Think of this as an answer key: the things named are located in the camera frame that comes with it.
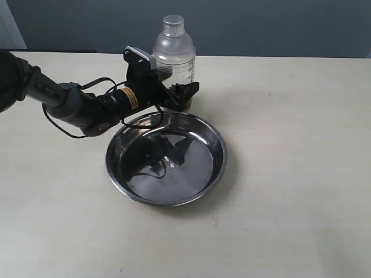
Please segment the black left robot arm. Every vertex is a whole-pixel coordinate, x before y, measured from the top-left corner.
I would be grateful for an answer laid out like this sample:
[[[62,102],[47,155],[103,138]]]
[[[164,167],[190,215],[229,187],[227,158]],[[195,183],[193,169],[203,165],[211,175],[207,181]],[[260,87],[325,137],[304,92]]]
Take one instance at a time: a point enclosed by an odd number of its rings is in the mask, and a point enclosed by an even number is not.
[[[132,129],[155,129],[164,119],[163,108],[180,108],[199,91],[199,82],[175,84],[166,88],[163,75],[157,70],[155,57],[139,48],[126,47],[123,59],[128,64],[124,87],[115,83],[106,93],[86,92],[108,77],[95,79],[85,85],[56,83],[44,75],[38,66],[1,50],[1,111],[26,97],[42,103],[49,122],[59,119],[79,128],[81,138],[97,137],[125,118],[155,106],[159,120],[150,125],[126,124]]]

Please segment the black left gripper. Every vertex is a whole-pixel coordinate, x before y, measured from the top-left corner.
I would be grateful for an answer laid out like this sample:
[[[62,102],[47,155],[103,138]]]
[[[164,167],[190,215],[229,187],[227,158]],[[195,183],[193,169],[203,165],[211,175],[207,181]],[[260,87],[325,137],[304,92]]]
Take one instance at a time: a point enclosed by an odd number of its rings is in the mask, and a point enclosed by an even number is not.
[[[199,82],[175,84],[167,89],[163,81],[171,77],[171,72],[159,69],[142,72],[128,65],[126,82],[123,88],[124,109],[146,109],[153,105],[176,107],[186,103],[199,91]]]

